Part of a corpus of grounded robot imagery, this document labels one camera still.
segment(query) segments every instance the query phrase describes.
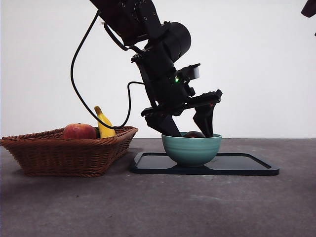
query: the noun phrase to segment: banana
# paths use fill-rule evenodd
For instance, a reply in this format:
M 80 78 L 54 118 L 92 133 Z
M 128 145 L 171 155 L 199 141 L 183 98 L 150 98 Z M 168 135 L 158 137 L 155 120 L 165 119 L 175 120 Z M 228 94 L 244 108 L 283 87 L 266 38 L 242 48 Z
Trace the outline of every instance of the banana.
M 95 112 L 97 113 L 98 118 L 105 124 L 109 126 L 113 126 L 109 119 L 105 117 L 105 115 L 102 113 L 99 106 L 94 107 Z M 103 126 L 101 123 L 98 122 L 99 132 L 100 132 L 100 138 L 106 138 L 106 137 L 112 137 L 115 136 L 115 131 L 113 129 L 107 128 Z

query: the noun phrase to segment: gray table surface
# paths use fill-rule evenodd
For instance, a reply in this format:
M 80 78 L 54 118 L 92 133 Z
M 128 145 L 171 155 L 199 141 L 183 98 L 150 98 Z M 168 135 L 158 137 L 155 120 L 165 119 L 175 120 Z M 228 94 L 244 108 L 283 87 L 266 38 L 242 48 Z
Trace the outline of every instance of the gray table surface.
M 223 139 L 221 152 L 260 155 L 277 176 L 133 174 L 134 139 L 98 178 L 27 177 L 1 148 L 2 237 L 315 237 L 316 139 Z

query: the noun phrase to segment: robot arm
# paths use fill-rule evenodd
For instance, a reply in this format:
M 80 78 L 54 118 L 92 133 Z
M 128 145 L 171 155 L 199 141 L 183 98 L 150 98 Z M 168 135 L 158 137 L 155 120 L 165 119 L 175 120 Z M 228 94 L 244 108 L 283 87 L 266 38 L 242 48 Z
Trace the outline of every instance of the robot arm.
M 104 27 L 112 39 L 122 49 L 136 52 L 131 61 L 140 70 L 152 106 L 141 113 L 147 125 L 164 135 L 181 137 L 172 116 L 195 108 L 195 123 L 206 137 L 212 137 L 213 110 L 221 101 L 222 92 L 217 90 L 193 97 L 195 91 L 189 82 L 198 78 L 200 64 L 180 70 L 174 67 L 174 62 L 191 46 L 187 28 L 177 22 L 161 24 L 151 0 L 90 1 L 100 11 L 99 16 L 105 21 Z M 122 38 L 124 45 L 115 39 L 108 27 Z M 144 40 L 148 42 L 143 50 L 135 46 Z
M 306 17 L 312 17 L 316 14 L 316 0 L 308 0 L 301 12 Z

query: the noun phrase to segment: tray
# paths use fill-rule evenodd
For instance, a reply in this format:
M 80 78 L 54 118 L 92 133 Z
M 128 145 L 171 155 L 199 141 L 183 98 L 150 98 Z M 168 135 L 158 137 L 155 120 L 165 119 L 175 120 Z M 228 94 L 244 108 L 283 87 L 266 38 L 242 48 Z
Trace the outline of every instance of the tray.
M 183 167 L 166 153 L 138 153 L 130 166 L 138 174 L 191 174 L 191 175 L 278 175 L 279 168 L 247 153 L 218 153 L 201 167 Z

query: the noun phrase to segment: ceramic bowl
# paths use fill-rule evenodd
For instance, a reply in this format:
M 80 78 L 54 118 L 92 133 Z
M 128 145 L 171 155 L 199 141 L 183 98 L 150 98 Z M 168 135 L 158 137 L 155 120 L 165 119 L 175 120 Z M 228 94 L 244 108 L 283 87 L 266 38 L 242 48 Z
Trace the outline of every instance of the ceramic bowl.
M 199 167 L 210 162 L 218 153 L 222 136 L 189 138 L 161 135 L 163 147 L 167 155 L 178 165 Z

